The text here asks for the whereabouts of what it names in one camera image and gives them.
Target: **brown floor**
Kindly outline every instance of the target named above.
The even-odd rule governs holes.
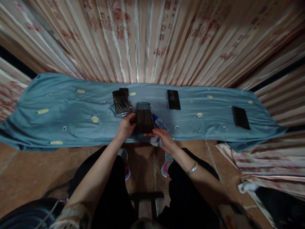
[[[272,228],[248,194],[241,194],[237,185],[240,173],[215,147],[216,141],[195,140],[177,142],[188,148],[200,159],[208,162],[217,171],[220,181],[236,196],[262,228]],[[158,201],[162,212],[169,206],[169,179],[162,176],[160,168],[164,163],[164,152],[146,143],[125,144],[131,177],[126,182],[129,193],[162,191],[164,201]],[[63,148],[53,153],[19,151],[0,143],[0,218],[20,205],[41,198],[50,188],[69,181],[81,163],[100,147],[78,149]],[[65,198],[64,190],[52,194]],[[151,204],[140,203],[139,216],[151,218]]]

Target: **sneaker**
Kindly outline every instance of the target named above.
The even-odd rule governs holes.
[[[162,173],[162,175],[164,177],[169,177],[169,174],[165,170],[165,167],[166,167],[167,163],[169,163],[169,162],[171,163],[173,161],[174,161],[173,157],[171,155],[169,155],[167,152],[165,152],[165,162],[164,162],[164,164],[163,164],[163,166],[161,168],[161,173]]]
[[[126,167],[125,180],[128,180],[130,178],[130,169],[127,164],[127,160],[128,160],[127,150],[125,148],[120,148],[118,155],[122,157],[125,163],[125,167]]]

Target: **beige curtain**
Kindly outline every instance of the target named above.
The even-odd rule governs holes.
[[[236,153],[225,143],[221,153],[243,180],[305,198],[305,131],[286,133],[249,150]]]
[[[229,87],[303,28],[302,3],[289,0],[7,0],[0,10],[2,37],[37,73],[124,83]]]
[[[0,121],[14,112],[18,102],[31,79],[0,58]]]
[[[240,82],[236,83],[236,86],[240,89],[249,90],[304,56],[305,30],[300,32],[294,40],[262,63],[255,71],[244,75],[243,79],[245,80],[243,81],[241,79]]]
[[[282,126],[305,124],[305,66],[255,92],[270,115]]]

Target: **blue cloth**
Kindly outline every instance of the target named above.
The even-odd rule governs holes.
[[[59,147],[109,144],[122,120],[115,114],[112,97],[112,92],[120,87],[128,88],[133,95],[129,96],[129,101],[134,108],[137,102],[149,102],[151,112],[165,123],[175,141],[221,140],[232,142],[229,145],[240,152],[287,130],[276,124],[250,91],[101,83],[44,73],[33,80],[15,112],[0,124],[0,141],[20,150],[48,152]],[[167,108],[167,90],[179,92],[180,111]],[[250,131],[235,126],[231,106],[246,110]],[[126,140],[148,141],[149,138],[140,134],[133,134]]]

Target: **black smartphone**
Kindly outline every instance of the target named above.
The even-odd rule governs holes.
[[[134,108],[133,108],[132,103],[131,103],[130,101],[128,101],[128,103],[129,103],[129,110],[130,110],[130,113],[121,114],[121,117],[122,117],[122,118],[125,118],[125,117],[128,116],[129,114],[134,113]]]
[[[235,125],[239,128],[250,130],[246,111],[242,108],[232,107]]]
[[[137,132],[138,133],[152,133],[153,132],[153,118],[150,112],[150,104],[148,102],[137,103]]]
[[[117,115],[130,112],[128,98],[124,90],[112,92],[114,109]]]
[[[167,102],[170,110],[181,110],[178,91],[167,90]]]
[[[126,92],[126,96],[127,96],[127,98],[128,98],[128,88],[122,88],[122,87],[120,87],[119,90],[125,91],[125,92]]]

